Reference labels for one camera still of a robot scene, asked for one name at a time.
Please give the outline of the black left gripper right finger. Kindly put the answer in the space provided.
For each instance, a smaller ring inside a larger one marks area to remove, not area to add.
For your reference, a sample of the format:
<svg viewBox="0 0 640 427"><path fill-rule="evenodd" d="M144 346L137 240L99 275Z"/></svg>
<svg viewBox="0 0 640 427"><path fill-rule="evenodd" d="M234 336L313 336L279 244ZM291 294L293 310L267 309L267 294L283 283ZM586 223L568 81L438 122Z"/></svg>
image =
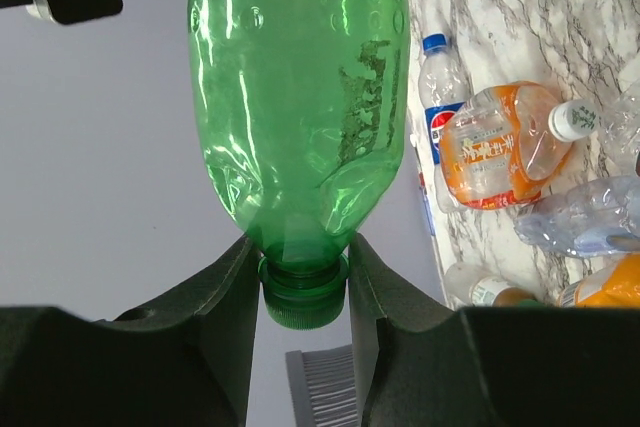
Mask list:
<svg viewBox="0 0 640 427"><path fill-rule="evenodd" d="M635 426L639 314L441 305L363 236L349 247L364 426Z"/></svg>

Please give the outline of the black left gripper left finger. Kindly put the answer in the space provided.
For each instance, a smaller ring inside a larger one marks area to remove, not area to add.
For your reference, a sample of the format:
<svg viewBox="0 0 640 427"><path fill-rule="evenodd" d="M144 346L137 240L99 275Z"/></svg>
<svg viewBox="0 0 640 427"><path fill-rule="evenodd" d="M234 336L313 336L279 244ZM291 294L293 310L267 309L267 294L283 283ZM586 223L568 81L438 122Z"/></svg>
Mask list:
<svg viewBox="0 0 640 427"><path fill-rule="evenodd" d="M50 306L1 311L5 426L242 426L259 252L217 261L111 321Z"/></svg>

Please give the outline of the large orange juice bottle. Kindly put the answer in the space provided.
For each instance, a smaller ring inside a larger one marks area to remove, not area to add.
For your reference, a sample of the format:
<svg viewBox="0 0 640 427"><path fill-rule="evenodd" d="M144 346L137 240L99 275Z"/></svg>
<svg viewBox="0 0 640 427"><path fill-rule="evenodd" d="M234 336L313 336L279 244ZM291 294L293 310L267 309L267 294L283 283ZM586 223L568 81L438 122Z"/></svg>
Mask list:
<svg viewBox="0 0 640 427"><path fill-rule="evenodd" d="M465 102L441 131L444 181L468 208L530 203L565 164L573 144L598 126L592 102L562 102L541 84L521 81L486 88Z"/></svg>

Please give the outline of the green plastic bottle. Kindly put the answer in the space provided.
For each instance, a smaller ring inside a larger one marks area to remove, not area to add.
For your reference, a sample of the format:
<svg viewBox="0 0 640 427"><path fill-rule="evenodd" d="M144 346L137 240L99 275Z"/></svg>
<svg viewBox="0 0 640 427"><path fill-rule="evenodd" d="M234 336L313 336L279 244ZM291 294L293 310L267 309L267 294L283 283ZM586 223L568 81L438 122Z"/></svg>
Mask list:
<svg viewBox="0 0 640 427"><path fill-rule="evenodd" d="M267 310L326 326L403 157L408 0L188 0L188 20L205 167L262 253Z"/></svg>

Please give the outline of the grey mesh waste bin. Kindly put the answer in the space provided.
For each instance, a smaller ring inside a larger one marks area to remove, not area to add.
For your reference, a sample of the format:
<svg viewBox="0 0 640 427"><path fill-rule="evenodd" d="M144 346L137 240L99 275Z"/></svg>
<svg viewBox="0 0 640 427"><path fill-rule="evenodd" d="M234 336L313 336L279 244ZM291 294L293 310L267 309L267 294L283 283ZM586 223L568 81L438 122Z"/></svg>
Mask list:
<svg viewBox="0 0 640 427"><path fill-rule="evenodd" d="M290 351L285 362L298 427L359 425L351 345Z"/></svg>

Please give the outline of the brown bottle green cap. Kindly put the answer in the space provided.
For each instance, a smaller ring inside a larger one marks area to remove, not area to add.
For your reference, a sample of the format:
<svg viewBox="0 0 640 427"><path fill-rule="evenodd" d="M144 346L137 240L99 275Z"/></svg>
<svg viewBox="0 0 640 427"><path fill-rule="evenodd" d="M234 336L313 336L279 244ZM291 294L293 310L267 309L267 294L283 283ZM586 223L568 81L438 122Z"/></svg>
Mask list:
<svg viewBox="0 0 640 427"><path fill-rule="evenodd" d="M444 274L447 292L465 306L540 307L536 296L484 266L455 263Z"/></svg>

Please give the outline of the small orange juice bottle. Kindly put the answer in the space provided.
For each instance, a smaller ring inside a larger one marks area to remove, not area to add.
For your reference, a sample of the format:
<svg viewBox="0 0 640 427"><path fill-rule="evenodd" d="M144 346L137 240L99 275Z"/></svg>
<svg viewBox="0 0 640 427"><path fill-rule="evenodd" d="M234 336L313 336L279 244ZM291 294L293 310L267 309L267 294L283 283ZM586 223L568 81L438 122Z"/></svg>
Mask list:
<svg viewBox="0 0 640 427"><path fill-rule="evenodd" d="M638 309L639 255L628 254L616 265L569 285L560 293L556 305L563 308Z"/></svg>

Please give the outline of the clear crushed bottle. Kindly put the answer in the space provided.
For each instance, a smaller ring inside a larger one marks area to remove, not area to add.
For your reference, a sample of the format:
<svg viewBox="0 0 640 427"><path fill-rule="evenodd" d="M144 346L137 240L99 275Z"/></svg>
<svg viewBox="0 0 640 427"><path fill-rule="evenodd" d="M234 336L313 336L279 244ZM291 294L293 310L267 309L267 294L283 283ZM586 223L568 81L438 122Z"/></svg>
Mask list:
<svg viewBox="0 0 640 427"><path fill-rule="evenodd" d="M521 241L576 258L639 251L639 87L606 109L599 138L618 176L577 185L520 210Z"/></svg>

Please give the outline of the pepsi label clear bottle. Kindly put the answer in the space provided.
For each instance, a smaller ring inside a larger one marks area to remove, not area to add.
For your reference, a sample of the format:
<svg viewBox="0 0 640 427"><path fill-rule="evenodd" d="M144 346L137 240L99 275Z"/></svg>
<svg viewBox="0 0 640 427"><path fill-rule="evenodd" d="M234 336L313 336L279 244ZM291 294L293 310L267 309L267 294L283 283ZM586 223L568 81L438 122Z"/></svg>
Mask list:
<svg viewBox="0 0 640 427"><path fill-rule="evenodd" d="M424 58L418 78L418 93L434 163L436 202L443 213L452 213L459 211L461 205L446 185L440 142L447 122L470 98L471 87L458 54L444 34L425 37L422 52Z"/></svg>

